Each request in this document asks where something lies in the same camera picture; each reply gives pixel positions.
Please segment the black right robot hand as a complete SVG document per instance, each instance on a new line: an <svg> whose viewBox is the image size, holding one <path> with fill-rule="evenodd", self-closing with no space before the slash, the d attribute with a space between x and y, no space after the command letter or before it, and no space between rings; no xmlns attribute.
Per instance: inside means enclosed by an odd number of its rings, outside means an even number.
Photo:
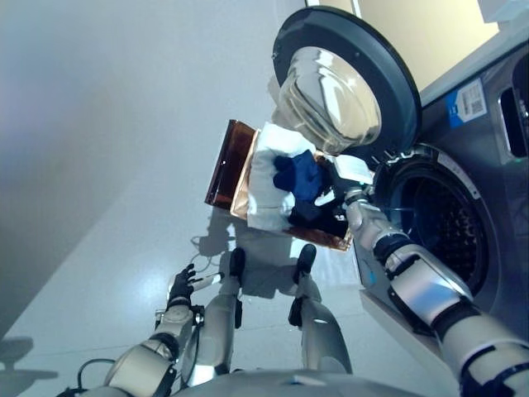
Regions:
<svg viewBox="0 0 529 397"><path fill-rule="evenodd" d="M371 185L374 181L374 174L367 164L352 155L320 155L317 164L323 173L322 191L314 201L318 207L335 199L343 201L351 190Z"/></svg>

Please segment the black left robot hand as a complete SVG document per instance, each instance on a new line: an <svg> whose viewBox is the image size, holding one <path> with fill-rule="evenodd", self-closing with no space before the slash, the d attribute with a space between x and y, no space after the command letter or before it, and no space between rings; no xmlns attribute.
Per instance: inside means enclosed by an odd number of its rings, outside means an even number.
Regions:
<svg viewBox="0 0 529 397"><path fill-rule="evenodd" d="M196 278L196 274L194 264L189 264L172 278L167 293L167 309L173 306L190 308L191 296L194 292L219 284L224 278L222 272L198 278Z"/></svg>

